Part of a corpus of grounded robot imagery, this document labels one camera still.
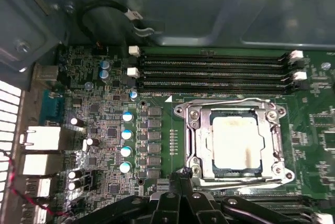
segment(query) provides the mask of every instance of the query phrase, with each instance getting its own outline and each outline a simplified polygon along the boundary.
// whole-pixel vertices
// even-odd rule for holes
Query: green circuit board
[[[240,56],[273,56],[285,53],[280,50],[243,50],[243,49],[200,49],[200,48],[155,48],[144,47],[146,53],[159,54],[230,54]],[[298,91],[290,95],[271,94],[257,95],[284,106],[287,115],[281,119],[281,130],[285,166],[296,174],[296,179],[284,186],[262,190],[227,190],[214,194],[230,195],[306,195],[315,199],[335,197],[335,70],[324,70],[322,63],[335,66],[334,52],[305,51],[305,70],[308,75],[310,89]],[[176,105],[197,98],[232,99],[255,97],[252,94],[169,94],[143,93],[135,101],[131,101],[124,78],[128,64],[128,52],[123,48],[108,47],[104,54],[94,53],[91,47],[73,46],[61,49],[58,59],[63,71],[71,78],[69,89],[64,91],[64,121],[77,115],[87,122],[83,131],[76,133],[74,151],[67,151],[64,161],[64,176],[60,179],[59,206],[67,200],[78,196],[85,198],[85,208],[78,218],[97,210],[106,204],[115,202],[128,195],[149,196],[153,192],[167,189],[168,177],[172,171],[180,169],[185,163],[184,154],[184,122],[173,113]],[[107,60],[112,68],[109,71],[110,81],[100,80],[99,63]],[[88,91],[84,85],[93,83]],[[74,99],[81,100],[80,106],[74,106]],[[150,108],[160,108],[161,114],[154,119],[161,127],[148,130]],[[125,111],[134,115],[130,123],[122,121]],[[123,130],[131,130],[133,138],[125,141],[120,137]],[[161,134],[158,140],[148,140],[149,131]],[[98,148],[81,150],[82,141],[86,138],[99,138]],[[140,153],[139,147],[148,143],[161,145],[155,154]],[[120,148],[129,146],[133,149],[130,158],[119,154]],[[160,165],[146,167],[139,160],[147,156],[159,156]],[[131,173],[122,174],[120,163],[127,161],[132,165]],[[98,188],[91,192],[80,189],[66,191],[66,171],[74,168],[98,170]],[[148,169],[159,170],[160,179],[139,178],[140,172]]]

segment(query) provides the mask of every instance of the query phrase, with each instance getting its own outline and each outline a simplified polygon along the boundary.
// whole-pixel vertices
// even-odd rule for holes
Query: motherboard
[[[334,54],[60,48],[61,81],[44,91],[39,118],[73,132],[55,207],[80,219],[129,195],[168,191],[169,175],[187,166],[194,190],[216,198],[259,199],[297,218],[331,213]]]

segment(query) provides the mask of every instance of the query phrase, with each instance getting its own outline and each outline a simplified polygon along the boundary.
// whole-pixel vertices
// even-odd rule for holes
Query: cpu socket
[[[185,122],[185,165],[195,188],[275,188],[294,180],[284,164],[284,107],[259,98],[198,99],[174,113]]]

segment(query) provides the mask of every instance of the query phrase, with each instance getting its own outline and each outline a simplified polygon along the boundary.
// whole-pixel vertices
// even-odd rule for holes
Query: black cable
[[[44,206],[43,204],[39,203],[38,201],[36,201],[34,198],[31,198],[29,195],[21,193],[20,191],[18,191],[15,186],[14,186],[14,182],[15,182],[15,177],[16,177],[16,165],[15,165],[15,161],[12,159],[12,157],[10,157],[7,152],[3,149],[0,149],[0,152],[3,154],[3,156],[8,158],[8,163],[10,164],[10,166],[12,167],[12,171],[10,173],[9,176],[9,182],[8,182],[8,188],[10,189],[10,191],[19,196],[20,198],[22,198],[23,200],[38,206],[44,210],[46,210],[48,212],[48,214],[53,215],[53,216],[70,216],[67,212],[61,212],[61,211],[52,211],[49,207]]]
[[[110,7],[121,11],[122,13],[126,13],[128,8],[111,0],[95,0],[90,3],[87,3],[83,7],[81,7],[76,16],[78,27],[81,32],[84,33],[91,41],[96,43],[99,46],[99,41],[95,38],[93,33],[87,28],[83,23],[84,15],[92,9],[100,8],[100,7]]]

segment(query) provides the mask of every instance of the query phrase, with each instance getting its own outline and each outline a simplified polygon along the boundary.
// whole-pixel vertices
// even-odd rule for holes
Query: red wire
[[[16,168],[15,168],[14,160],[4,150],[0,149],[0,152],[2,152],[4,156],[8,157],[8,162],[9,162],[9,164],[12,167],[12,172],[10,173],[10,176],[9,176],[9,186],[8,186],[8,188],[12,191],[12,193],[14,193],[15,195],[21,197],[22,199],[25,199],[26,201],[28,201],[29,203],[33,204],[34,206],[39,206],[40,208],[46,210],[48,212],[48,214],[50,214],[50,215],[53,215],[53,216],[68,216],[68,217],[70,216],[66,212],[61,212],[61,211],[54,212],[49,207],[43,206],[43,205],[35,202],[27,194],[23,194],[23,193],[19,192],[14,187],[14,180],[15,180],[15,174],[16,174]]]

